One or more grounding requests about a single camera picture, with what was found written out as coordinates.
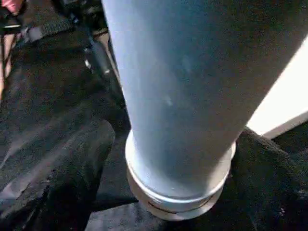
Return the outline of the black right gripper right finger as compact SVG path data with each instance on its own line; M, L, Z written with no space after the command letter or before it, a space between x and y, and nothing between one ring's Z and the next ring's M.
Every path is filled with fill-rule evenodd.
M308 152L288 153L246 128L231 164L233 231L308 229Z

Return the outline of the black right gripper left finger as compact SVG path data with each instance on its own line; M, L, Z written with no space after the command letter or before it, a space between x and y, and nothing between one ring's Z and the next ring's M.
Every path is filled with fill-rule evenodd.
M108 121L93 120L48 152L7 156L0 169L1 230L84 230L115 136Z

